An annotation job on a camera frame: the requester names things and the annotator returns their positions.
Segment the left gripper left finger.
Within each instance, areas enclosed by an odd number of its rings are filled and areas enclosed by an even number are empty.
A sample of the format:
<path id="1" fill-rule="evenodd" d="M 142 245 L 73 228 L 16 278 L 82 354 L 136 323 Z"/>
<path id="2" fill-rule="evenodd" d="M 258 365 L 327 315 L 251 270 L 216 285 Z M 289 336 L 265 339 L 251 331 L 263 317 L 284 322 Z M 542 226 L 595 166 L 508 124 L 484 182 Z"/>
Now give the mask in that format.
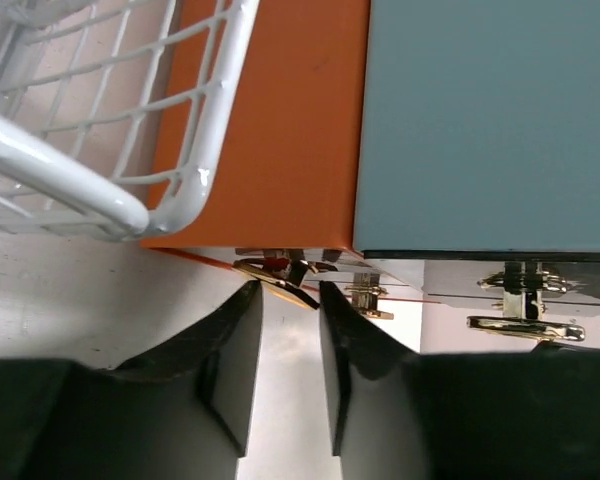
<path id="1" fill-rule="evenodd" d="M 263 292 L 113 369 L 0 359 L 0 479 L 232 479 L 247 451 Z"/>

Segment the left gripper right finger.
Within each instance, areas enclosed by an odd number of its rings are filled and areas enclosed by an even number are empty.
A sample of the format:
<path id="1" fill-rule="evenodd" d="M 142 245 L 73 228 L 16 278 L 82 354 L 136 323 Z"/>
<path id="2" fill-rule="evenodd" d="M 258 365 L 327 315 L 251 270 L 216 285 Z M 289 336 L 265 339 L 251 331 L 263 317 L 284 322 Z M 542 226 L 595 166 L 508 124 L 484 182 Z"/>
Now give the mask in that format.
<path id="1" fill-rule="evenodd" d="M 331 450 L 347 479 L 600 479 L 600 349 L 417 353 L 323 281 Z"/>

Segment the teal orange drawer box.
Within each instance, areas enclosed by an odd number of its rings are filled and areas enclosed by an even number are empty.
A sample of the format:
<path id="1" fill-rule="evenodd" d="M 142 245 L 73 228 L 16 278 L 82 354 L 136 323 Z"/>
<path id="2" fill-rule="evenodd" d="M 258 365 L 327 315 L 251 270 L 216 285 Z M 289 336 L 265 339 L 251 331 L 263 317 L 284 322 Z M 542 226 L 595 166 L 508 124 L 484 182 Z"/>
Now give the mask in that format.
<path id="1" fill-rule="evenodd" d="M 149 247 L 600 307 L 600 1 L 262 2 L 211 198 Z"/>

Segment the clear plastic drawer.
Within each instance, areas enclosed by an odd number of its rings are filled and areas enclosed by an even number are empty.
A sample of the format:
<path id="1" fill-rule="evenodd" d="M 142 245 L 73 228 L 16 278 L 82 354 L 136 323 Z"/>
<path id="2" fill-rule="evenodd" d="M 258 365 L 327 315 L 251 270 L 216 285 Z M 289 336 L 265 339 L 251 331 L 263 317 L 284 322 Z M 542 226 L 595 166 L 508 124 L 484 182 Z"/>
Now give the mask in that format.
<path id="1" fill-rule="evenodd" d="M 322 282 L 335 284 L 353 309 L 369 319 L 394 318 L 383 309 L 383 302 L 430 302 L 421 291 L 422 266 L 410 267 L 405 274 L 391 273 L 349 250 L 237 248 L 232 267 L 259 280 L 275 295 L 314 310 Z"/>
<path id="2" fill-rule="evenodd" d="M 600 263 L 429 260 L 423 293 L 476 338 L 600 348 Z"/>

